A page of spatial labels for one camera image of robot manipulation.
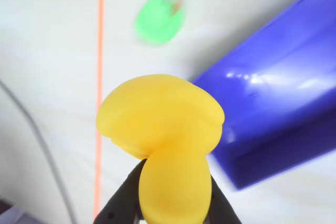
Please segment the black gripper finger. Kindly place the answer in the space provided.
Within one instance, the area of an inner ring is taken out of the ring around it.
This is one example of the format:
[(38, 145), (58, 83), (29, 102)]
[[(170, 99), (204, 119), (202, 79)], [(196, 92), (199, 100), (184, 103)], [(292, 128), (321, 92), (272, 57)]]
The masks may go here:
[(212, 179), (211, 204), (206, 216), (208, 224), (242, 224), (231, 204), (217, 185), (215, 179)]
[(94, 219), (94, 224), (134, 224), (144, 220), (139, 180), (146, 159), (140, 161)]

